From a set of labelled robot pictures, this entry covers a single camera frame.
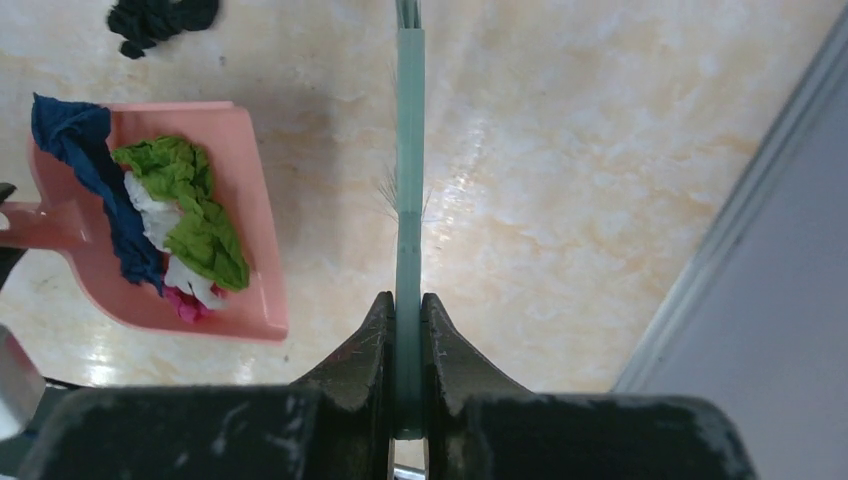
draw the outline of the green cloth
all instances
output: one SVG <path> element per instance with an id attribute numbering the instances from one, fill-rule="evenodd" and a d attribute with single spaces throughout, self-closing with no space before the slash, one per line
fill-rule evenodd
<path id="1" fill-rule="evenodd" d="M 115 149 L 112 158 L 132 168 L 133 175 L 158 201 L 176 201 L 183 217 L 165 239 L 173 255 L 219 287 L 247 287 L 250 268 L 233 224 L 212 200 L 214 181 L 206 152 L 178 136 Z"/>

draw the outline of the navy blue cloth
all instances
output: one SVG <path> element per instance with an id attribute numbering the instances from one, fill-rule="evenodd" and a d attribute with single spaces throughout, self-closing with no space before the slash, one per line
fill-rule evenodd
<path id="1" fill-rule="evenodd" d="M 162 254 L 144 236 L 141 215 L 124 187 L 124 172 L 109 153 L 106 138 L 111 129 L 112 112 L 107 108 L 35 94 L 32 136 L 38 148 L 70 165 L 80 183 L 103 199 L 121 275 L 136 285 L 151 283 L 162 295 Z"/>

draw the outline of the marble floor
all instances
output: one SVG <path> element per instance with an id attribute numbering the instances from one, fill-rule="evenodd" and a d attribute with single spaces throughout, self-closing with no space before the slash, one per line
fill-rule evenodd
<path id="1" fill-rule="evenodd" d="M 269 346 L 131 330 L 50 252 L 16 268 L 0 322 L 44 374 L 71 382 L 290 381 L 393 286 L 396 224 L 378 185 L 394 153 L 394 2 L 228 0 L 213 31 L 138 61 L 105 27 L 111 3 L 6 2 L 0 180 L 37 200 L 33 91 L 247 107 L 290 336 Z M 843 7 L 425 0 L 425 290 L 524 385 L 607 389 Z M 399 457 L 422 461 L 418 447 Z"/>

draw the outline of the green handle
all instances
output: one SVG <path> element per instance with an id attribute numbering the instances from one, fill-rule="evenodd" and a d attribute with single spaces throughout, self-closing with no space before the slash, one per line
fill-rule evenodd
<path id="1" fill-rule="evenodd" d="M 421 331 L 421 216 L 424 199 L 424 31 L 417 0 L 396 0 L 397 271 L 394 355 L 395 438 L 424 436 Z"/>

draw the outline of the pink dustpan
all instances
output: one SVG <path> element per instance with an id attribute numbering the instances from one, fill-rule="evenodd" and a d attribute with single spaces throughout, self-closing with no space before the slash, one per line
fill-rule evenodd
<path id="1" fill-rule="evenodd" d="M 224 206 L 251 267 L 250 286 L 228 292 L 227 308 L 188 324 L 150 285 L 127 282 L 112 253 L 102 200 L 67 165 L 30 140 L 30 169 L 41 204 L 0 206 L 9 229 L 0 245 L 61 253 L 83 291 L 103 312 L 134 327 L 244 340 L 281 341 L 288 332 L 283 274 L 271 205 L 250 115 L 231 102 L 110 105 L 109 148 L 160 135 L 182 135 L 206 149 L 215 176 L 215 200 Z"/>

